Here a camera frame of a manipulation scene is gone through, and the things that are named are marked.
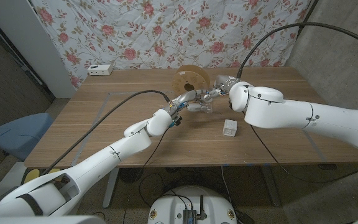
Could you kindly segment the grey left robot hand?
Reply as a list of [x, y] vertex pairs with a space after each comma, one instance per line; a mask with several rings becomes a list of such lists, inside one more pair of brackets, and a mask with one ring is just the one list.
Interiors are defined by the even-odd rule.
[[207, 90], [188, 91], [169, 101], [163, 109], [172, 119], [178, 119], [180, 117], [179, 112], [183, 109], [191, 112], [204, 111], [210, 113], [212, 112], [211, 103], [207, 103], [203, 99], [207, 92]]

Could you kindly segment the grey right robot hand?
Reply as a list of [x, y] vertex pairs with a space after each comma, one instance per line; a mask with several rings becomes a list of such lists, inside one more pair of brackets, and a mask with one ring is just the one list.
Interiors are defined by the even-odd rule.
[[215, 79], [214, 85], [212, 90], [207, 92], [204, 96], [204, 101], [210, 103], [213, 98], [221, 96], [221, 95], [228, 95], [231, 88], [236, 84], [239, 83], [240, 79], [232, 76], [227, 75], [218, 75]]

